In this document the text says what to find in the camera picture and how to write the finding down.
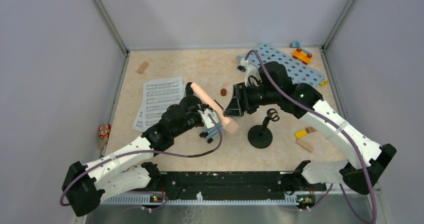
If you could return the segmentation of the beige microphone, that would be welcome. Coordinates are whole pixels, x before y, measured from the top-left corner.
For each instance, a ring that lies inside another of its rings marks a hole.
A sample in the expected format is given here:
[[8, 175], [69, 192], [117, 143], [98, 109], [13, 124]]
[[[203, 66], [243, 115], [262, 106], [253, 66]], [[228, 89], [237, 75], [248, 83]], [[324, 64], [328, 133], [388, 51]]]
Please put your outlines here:
[[216, 112], [221, 125], [227, 132], [233, 134], [238, 130], [238, 123], [233, 118], [225, 117], [223, 109], [198, 84], [193, 82], [190, 87], [203, 103]]

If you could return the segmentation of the black microphone stand base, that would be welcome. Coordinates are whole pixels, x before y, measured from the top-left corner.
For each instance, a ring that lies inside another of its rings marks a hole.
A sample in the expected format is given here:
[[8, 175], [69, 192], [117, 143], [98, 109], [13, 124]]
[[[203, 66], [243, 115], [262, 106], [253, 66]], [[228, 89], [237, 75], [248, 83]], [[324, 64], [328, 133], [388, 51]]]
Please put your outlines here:
[[257, 149], [265, 149], [269, 147], [273, 141], [273, 134], [268, 128], [270, 122], [277, 122], [280, 120], [276, 109], [268, 109], [266, 117], [263, 119], [261, 125], [252, 126], [247, 134], [249, 143]]

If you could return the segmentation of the light blue music stand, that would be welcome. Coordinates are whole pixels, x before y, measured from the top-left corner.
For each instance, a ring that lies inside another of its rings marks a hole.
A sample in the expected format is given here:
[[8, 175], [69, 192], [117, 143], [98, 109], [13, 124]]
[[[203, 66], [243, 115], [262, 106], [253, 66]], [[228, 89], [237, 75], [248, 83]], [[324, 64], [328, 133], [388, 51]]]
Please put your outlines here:
[[[307, 83], [315, 88], [325, 81], [326, 77], [323, 73], [315, 70], [307, 64], [304, 64], [302, 60], [295, 59], [293, 55], [283, 52], [269, 43], [262, 43], [258, 45], [255, 50], [264, 64], [275, 61], [283, 65], [293, 84]], [[252, 69], [251, 67], [255, 67], [256, 69], [259, 69], [260, 67], [259, 59], [254, 53], [249, 55], [248, 63], [250, 65], [248, 68], [244, 66], [241, 66], [241, 68], [237, 67], [237, 69], [245, 75], [246, 79], [248, 78], [246, 73], [249, 68]], [[218, 130], [215, 127], [212, 127], [201, 132], [199, 136], [201, 138], [206, 138], [207, 142], [211, 143], [218, 137], [218, 135]]]

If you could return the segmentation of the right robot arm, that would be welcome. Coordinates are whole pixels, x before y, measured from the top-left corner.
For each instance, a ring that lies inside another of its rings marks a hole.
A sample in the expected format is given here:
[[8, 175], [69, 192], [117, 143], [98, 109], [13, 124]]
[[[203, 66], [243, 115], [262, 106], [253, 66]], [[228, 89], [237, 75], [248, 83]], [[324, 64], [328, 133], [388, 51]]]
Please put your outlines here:
[[367, 138], [334, 111], [311, 85], [294, 84], [285, 67], [278, 62], [255, 68], [241, 60], [245, 81], [233, 85], [233, 95], [224, 110], [226, 117], [252, 114], [261, 106], [275, 104], [286, 113], [308, 123], [334, 144], [347, 158], [345, 161], [303, 161], [296, 168], [293, 184], [307, 190], [312, 184], [331, 183], [348, 186], [367, 195], [396, 154], [391, 144], [381, 145]]

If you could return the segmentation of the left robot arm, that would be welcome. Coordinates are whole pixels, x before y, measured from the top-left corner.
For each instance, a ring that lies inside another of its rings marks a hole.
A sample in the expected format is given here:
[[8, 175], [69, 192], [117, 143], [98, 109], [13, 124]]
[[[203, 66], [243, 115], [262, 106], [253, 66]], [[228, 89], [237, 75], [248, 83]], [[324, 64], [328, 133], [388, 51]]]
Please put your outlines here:
[[154, 191], [160, 172], [146, 160], [167, 149], [175, 138], [196, 127], [218, 122], [213, 113], [219, 105], [196, 83], [188, 83], [178, 104], [169, 106], [160, 120], [126, 146], [95, 161], [70, 165], [59, 204], [70, 206], [77, 217], [94, 211], [107, 199], [133, 189]]

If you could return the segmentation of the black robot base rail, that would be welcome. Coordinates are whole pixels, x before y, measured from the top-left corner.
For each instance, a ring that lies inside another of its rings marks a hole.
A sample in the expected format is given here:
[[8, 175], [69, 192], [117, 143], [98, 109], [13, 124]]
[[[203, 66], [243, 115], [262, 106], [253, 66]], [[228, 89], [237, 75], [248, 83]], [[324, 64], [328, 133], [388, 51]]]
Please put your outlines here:
[[166, 172], [153, 178], [137, 193], [150, 193], [149, 202], [157, 204], [278, 204], [299, 208], [313, 206], [315, 193], [327, 191], [326, 184], [309, 184], [299, 173], [258, 172]]

